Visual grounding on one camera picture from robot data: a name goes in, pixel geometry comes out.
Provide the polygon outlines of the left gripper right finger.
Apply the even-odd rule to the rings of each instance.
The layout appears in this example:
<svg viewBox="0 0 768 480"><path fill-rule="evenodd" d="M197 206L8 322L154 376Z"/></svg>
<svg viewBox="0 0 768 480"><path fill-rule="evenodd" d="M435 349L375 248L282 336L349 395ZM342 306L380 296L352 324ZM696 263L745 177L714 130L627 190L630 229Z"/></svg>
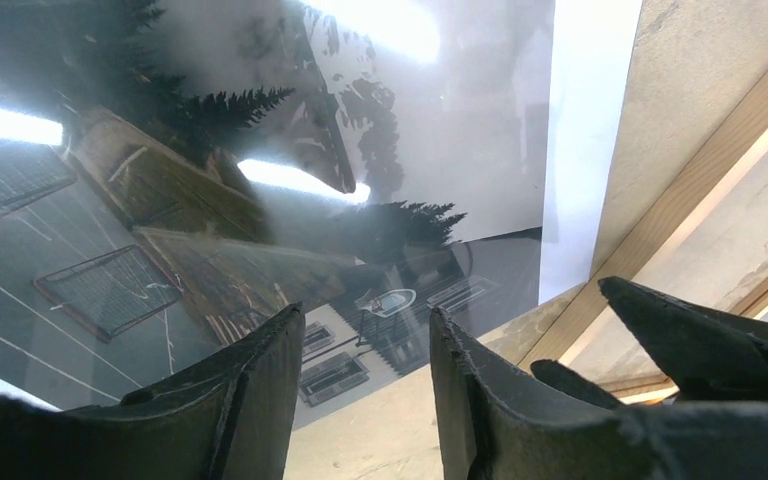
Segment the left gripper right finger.
<svg viewBox="0 0 768 480"><path fill-rule="evenodd" d="M768 479L768 403L595 406L513 366L440 309L429 345L448 479Z"/></svg>

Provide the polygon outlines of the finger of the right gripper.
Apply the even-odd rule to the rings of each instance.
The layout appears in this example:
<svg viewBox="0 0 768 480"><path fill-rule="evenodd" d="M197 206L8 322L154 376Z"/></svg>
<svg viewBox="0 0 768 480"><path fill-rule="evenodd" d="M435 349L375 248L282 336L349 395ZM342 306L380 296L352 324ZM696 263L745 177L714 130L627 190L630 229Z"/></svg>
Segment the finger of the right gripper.
<svg viewBox="0 0 768 480"><path fill-rule="evenodd" d="M531 372L544 384L586 403L609 410L625 406L611 393L556 360L537 360L531 364Z"/></svg>
<svg viewBox="0 0 768 480"><path fill-rule="evenodd" d="M768 401L768 322L686 302L618 276L610 308L689 401Z"/></svg>

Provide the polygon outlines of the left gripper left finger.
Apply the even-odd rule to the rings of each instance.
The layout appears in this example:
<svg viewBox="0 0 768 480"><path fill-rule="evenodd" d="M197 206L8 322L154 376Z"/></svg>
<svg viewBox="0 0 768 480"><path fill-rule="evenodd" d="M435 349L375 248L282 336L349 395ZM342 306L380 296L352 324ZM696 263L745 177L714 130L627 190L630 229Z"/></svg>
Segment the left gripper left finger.
<svg viewBox="0 0 768 480"><path fill-rule="evenodd" d="M280 479L305 327L289 305L111 406L53 412L0 396L0 479Z"/></svg>

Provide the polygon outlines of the wooden picture frame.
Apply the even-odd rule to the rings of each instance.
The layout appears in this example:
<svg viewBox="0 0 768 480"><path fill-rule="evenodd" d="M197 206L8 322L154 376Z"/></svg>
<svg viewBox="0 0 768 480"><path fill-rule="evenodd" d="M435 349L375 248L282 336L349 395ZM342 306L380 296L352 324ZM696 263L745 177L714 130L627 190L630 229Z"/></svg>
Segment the wooden picture frame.
<svg viewBox="0 0 768 480"><path fill-rule="evenodd" d="M590 279L517 359L570 364L611 318L598 281L659 272L768 152L768 47L738 67L737 51L692 48L687 58L638 47L632 55L618 147Z"/></svg>

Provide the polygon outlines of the photo with glass pane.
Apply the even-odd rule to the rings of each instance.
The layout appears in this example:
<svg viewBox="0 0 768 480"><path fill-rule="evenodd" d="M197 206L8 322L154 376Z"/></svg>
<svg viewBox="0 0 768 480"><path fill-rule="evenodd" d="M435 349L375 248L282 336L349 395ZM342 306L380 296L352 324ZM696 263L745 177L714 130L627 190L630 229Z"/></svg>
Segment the photo with glass pane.
<svg viewBox="0 0 768 480"><path fill-rule="evenodd" d="M303 427L584 280L639 1L0 1L0 393L307 321Z"/></svg>

